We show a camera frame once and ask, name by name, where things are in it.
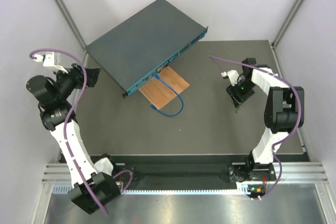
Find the dark blue network switch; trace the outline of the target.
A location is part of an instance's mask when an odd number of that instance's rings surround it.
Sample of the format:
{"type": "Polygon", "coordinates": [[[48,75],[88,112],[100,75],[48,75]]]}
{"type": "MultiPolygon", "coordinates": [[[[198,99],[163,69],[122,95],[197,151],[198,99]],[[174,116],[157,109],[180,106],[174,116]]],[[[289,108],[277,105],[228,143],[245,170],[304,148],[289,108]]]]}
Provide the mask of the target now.
{"type": "Polygon", "coordinates": [[[128,97],[207,33],[167,0],[156,0],[86,46],[128,97]]]}

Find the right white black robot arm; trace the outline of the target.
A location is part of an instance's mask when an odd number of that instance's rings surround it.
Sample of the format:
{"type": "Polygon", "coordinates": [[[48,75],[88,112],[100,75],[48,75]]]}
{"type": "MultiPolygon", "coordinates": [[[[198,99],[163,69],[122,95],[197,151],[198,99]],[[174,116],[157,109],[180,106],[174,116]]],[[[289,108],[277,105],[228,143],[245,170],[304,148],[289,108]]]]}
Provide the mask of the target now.
{"type": "Polygon", "coordinates": [[[261,181],[263,177],[275,180],[274,155],[284,139],[304,123],[304,89],[290,86],[268,65],[259,65],[254,58],[242,61],[242,70],[242,73],[236,70],[222,72],[221,76],[230,81],[226,91],[238,109],[258,86],[267,95],[265,130],[258,145],[247,156],[245,166],[229,168],[230,178],[239,183],[261,181]]]}

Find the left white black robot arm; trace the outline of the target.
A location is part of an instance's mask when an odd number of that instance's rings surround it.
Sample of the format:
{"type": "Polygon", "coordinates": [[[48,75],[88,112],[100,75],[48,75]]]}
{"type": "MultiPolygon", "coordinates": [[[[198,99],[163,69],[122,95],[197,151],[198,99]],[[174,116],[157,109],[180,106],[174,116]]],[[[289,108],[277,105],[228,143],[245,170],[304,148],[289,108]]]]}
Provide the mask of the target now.
{"type": "Polygon", "coordinates": [[[73,90],[93,88],[100,68],[82,68],[72,64],[70,69],[56,73],[56,79],[37,75],[28,80],[26,89],[37,99],[42,125],[58,143],[68,166],[72,189],[70,200],[88,214],[102,209],[119,196],[116,178],[119,168],[104,154],[93,162],[88,154],[76,114],[67,98],[73,90]]]}

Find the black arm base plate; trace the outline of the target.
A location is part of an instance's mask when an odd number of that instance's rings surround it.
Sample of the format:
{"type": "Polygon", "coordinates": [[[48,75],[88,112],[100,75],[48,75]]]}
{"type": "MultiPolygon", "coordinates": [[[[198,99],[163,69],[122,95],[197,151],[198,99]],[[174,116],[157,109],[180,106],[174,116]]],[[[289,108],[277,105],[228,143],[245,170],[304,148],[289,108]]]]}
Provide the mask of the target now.
{"type": "Polygon", "coordinates": [[[274,166],[250,155],[110,155],[133,173],[131,189],[232,189],[239,182],[276,180],[274,166]]]}

